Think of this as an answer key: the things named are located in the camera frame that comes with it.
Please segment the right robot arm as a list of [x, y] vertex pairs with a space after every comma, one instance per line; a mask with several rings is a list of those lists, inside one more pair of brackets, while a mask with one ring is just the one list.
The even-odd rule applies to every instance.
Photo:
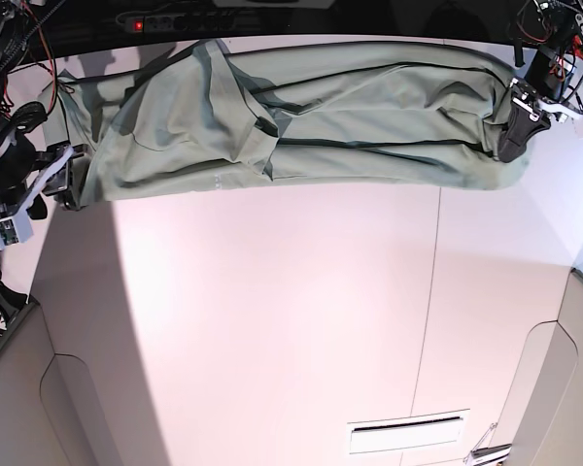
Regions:
[[[69, 155], [69, 140], [37, 150], [27, 138], [48, 121], [59, 104], [62, 83], [43, 26], [62, 5], [57, 1], [47, 9], [29, 1], [0, 1], [0, 219], [18, 210], [23, 210], [26, 219], [46, 218], [43, 196], [54, 198], [68, 211], [82, 208], [84, 182], [77, 179], [73, 162], [85, 156], [88, 147], [76, 146]], [[9, 94], [9, 76], [29, 54], [30, 40], [35, 35], [48, 59], [50, 103], [30, 101], [17, 106]]]

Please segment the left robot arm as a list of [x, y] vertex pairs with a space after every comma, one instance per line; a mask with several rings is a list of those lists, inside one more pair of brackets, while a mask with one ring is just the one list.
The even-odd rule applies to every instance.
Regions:
[[524, 77], [510, 83], [510, 114], [498, 140], [497, 160], [511, 163], [551, 121], [583, 118], [583, 1], [526, 1], [514, 17], [515, 64], [522, 44], [536, 46]]

